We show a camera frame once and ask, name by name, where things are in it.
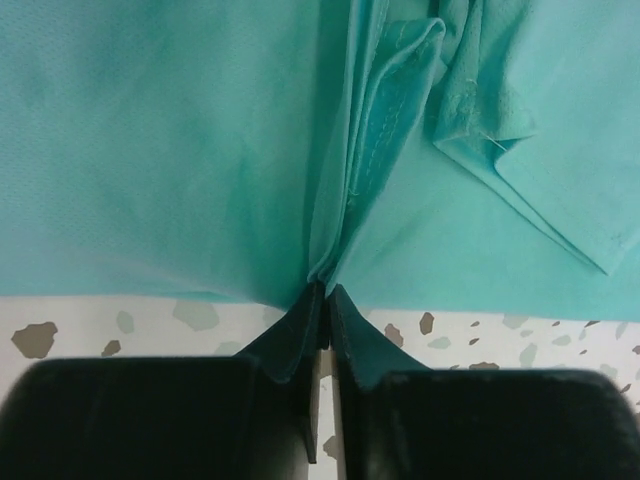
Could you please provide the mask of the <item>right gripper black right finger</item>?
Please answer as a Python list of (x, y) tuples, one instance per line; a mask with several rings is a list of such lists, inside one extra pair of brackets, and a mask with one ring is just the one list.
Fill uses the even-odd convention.
[(639, 428), (578, 369), (432, 369), (327, 300), (342, 479), (635, 479)]

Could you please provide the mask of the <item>teal t shirt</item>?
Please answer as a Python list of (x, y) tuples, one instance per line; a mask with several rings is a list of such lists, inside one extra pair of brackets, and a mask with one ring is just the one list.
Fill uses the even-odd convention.
[(639, 317), (635, 1), (5, 1), (1, 291)]

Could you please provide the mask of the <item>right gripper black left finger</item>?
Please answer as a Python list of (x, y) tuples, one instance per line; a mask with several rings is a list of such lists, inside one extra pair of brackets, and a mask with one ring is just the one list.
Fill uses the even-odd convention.
[(5, 479), (304, 479), (325, 289), (232, 356), (39, 362), (1, 406)]

